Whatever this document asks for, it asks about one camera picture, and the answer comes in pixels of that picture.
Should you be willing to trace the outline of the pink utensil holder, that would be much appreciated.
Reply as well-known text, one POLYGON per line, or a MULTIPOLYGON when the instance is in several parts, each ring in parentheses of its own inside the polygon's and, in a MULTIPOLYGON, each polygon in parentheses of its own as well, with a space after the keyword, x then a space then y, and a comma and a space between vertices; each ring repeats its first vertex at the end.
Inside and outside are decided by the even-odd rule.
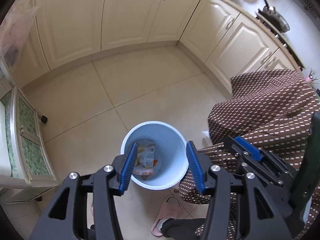
POLYGON ((318 78, 316 77, 315 71, 311 68, 309 74, 305 77, 307 83, 317 83, 318 78))

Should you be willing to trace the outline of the black gas stove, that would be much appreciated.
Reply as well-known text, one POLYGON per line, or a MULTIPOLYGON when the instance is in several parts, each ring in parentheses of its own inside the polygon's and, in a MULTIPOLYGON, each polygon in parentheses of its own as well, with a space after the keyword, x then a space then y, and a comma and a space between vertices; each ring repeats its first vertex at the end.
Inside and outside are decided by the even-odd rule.
POLYGON ((287 41, 284 34, 281 32, 281 26, 280 23, 277 20, 272 19, 270 16, 268 16, 267 13, 261 11, 258 9, 256 12, 256 19, 260 21, 265 27, 267 27, 282 44, 283 47, 289 52, 289 54, 292 56, 296 64, 298 64, 300 70, 304 70, 304 64, 296 54, 296 51, 293 49, 291 44, 287 41))

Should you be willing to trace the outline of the blue plastic trash bin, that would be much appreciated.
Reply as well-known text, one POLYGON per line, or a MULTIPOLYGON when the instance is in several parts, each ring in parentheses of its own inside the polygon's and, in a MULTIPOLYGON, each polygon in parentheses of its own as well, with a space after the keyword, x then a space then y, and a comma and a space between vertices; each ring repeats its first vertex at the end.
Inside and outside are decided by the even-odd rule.
POLYGON ((166 190, 176 185, 188 169, 186 140, 170 124, 146 121, 125 136, 120 153, 138 147, 138 157, 131 179, 148 190, 166 190))

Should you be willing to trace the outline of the orange snack bag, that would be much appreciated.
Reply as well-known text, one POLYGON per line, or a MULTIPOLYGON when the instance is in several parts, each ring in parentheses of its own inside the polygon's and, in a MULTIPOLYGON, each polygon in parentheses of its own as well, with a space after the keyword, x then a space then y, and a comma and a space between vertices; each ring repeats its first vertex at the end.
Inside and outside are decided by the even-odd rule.
POLYGON ((154 173, 153 167, 145 167, 143 165, 139 165, 134 167, 133 174, 137 176, 151 176, 154 173))

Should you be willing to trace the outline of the brown polka dot tablecloth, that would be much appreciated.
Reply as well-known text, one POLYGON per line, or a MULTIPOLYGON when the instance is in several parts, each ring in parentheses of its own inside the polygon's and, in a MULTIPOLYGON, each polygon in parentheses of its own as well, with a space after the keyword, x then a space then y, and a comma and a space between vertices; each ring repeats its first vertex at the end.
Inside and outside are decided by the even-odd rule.
MULTIPOLYGON (((237 172, 237 159, 223 148, 223 138, 242 137, 281 157, 297 170, 290 190, 293 211, 280 212, 291 239, 319 239, 318 96, 301 74, 289 69, 240 74, 232 77, 231 84, 231 100, 215 104, 208 116, 212 146, 197 151, 231 173, 233 182, 247 173, 237 172)), ((180 183, 180 196, 209 208, 210 195, 196 189, 190 168, 180 183)), ((238 225, 248 211, 241 196, 232 190, 226 239, 242 239, 247 232, 244 224, 238 225)), ((205 220, 182 221, 184 239, 201 239, 205 220)))

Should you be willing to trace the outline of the cream lower cabinets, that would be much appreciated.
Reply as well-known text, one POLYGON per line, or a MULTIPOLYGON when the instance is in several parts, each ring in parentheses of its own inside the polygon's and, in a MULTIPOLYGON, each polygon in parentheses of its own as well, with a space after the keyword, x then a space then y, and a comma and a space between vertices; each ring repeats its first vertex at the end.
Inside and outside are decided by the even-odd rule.
POLYGON ((23 87, 112 49, 180 42, 225 86, 237 74, 299 69, 260 21, 229 0, 16 0, 6 61, 23 87))

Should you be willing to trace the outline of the black wok with lid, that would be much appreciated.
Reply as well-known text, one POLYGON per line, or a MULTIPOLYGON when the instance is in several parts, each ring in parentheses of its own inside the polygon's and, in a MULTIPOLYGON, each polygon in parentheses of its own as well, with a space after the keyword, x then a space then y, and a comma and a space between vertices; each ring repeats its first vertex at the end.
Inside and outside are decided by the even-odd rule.
POLYGON ((264 0, 264 2, 263 9, 259 9, 258 13, 266 18, 279 32, 287 33, 290 31, 290 26, 285 18, 277 12, 275 7, 270 6, 267 0, 264 0))

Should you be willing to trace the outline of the pink slipper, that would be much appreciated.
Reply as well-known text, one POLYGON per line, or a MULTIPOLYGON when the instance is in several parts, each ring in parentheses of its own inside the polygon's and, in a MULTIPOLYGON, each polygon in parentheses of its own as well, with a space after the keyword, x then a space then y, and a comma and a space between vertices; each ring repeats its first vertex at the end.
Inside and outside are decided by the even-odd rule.
POLYGON ((168 196, 165 198, 150 232, 156 237, 161 237, 163 235, 161 228, 164 222, 169 219, 176 219, 179 211, 180 203, 175 196, 168 196))

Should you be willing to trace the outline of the white green side cabinet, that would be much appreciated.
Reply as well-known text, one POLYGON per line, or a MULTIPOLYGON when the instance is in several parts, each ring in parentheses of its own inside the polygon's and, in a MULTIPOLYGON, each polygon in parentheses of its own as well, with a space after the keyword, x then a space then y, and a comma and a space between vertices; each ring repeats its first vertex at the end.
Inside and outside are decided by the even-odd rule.
POLYGON ((8 204, 29 202, 59 185, 40 131, 46 117, 38 113, 17 87, 3 96, 1 103, 11 165, 11 175, 1 179, 4 188, 1 200, 8 204))

